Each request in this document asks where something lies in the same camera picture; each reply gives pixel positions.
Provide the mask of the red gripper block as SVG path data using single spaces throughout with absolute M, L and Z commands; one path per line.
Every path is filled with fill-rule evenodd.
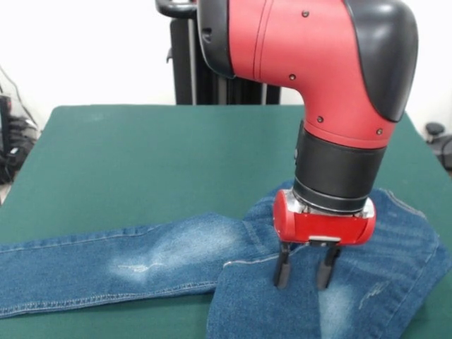
M 376 208 L 368 198 L 364 209 L 351 215 L 317 210 L 296 199 L 291 189 L 281 189 L 273 204 L 273 224 L 280 238 L 280 251 L 273 275 L 273 284 L 285 289 L 290 278 L 291 243 L 336 243 L 339 246 L 360 245 L 370 240 L 376 225 Z M 331 281 L 341 248 L 332 246 L 320 262 L 316 286 L 325 290 Z

